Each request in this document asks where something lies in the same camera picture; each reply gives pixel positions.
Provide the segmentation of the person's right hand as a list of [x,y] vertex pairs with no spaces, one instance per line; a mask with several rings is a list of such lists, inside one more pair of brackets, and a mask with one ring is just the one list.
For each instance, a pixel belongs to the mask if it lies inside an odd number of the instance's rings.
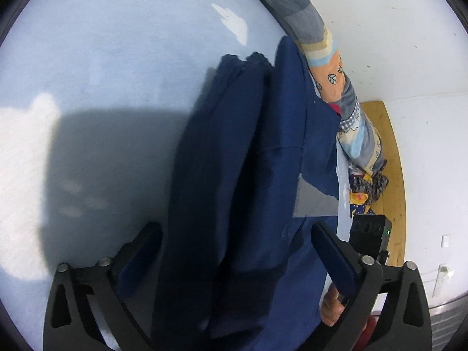
[[334,284],[330,284],[320,307],[320,316],[323,324],[334,326],[343,314],[345,306],[340,302],[340,293]]

